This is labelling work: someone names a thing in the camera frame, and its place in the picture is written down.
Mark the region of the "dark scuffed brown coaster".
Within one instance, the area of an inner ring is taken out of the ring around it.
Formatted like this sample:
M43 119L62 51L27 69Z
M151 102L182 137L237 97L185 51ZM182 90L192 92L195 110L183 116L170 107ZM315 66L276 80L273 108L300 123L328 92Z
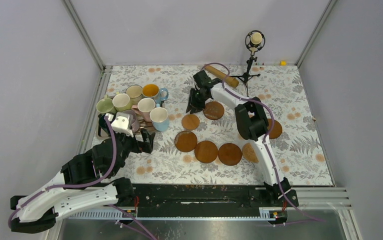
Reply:
M209 120L219 120L224 116L225 108L217 101L210 101L203 110L204 116Z

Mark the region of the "light cork coaster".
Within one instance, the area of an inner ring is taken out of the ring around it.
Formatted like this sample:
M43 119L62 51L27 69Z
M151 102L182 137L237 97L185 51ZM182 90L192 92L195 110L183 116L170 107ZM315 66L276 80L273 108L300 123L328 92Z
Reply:
M200 125L200 119L194 114L187 114L181 120L182 126L189 131L195 130Z

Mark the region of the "glossy brown coaster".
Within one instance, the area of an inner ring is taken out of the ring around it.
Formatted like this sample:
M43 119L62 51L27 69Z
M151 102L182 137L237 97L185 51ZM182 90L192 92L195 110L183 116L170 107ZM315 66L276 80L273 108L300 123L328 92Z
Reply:
M175 147L183 153L191 152L195 149L198 143L197 136L192 131L181 131L174 139Z

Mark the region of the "woven rattan coaster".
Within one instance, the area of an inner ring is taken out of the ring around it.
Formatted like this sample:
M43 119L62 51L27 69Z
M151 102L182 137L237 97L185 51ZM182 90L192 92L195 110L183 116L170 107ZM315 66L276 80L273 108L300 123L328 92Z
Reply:
M249 162L252 162L252 163L258 163L259 160L258 160L258 157L252 147L252 145L250 143L246 143L243 147L242 147L242 155L243 157L249 161Z

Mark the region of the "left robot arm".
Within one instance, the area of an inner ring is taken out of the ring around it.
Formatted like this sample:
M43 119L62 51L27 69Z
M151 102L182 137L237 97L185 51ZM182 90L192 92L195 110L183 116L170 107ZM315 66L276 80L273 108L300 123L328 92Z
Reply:
M125 177L103 183L126 165L130 153L150 154L156 134L141 130L142 140L115 133L88 151L74 156L43 187L30 195L10 199L12 232L36 234L51 229L73 214L105 205L130 205L137 199Z

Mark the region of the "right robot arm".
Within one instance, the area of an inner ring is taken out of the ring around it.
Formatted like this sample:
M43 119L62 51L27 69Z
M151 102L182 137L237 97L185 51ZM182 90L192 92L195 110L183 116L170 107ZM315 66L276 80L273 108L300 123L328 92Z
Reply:
M204 70L193 75L195 86L190 89L186 112L197 113L205 109L208 99L221 102L234 110L236 127L241 137L253 148L257 159L257 168L262 173L266 199L269 204L279 206L287 202L296 208L299 203L296 193L291 189L289 180L277 166L270 139L269 121L266 113L270 110L258 97L241 95L219 78L211 79Z

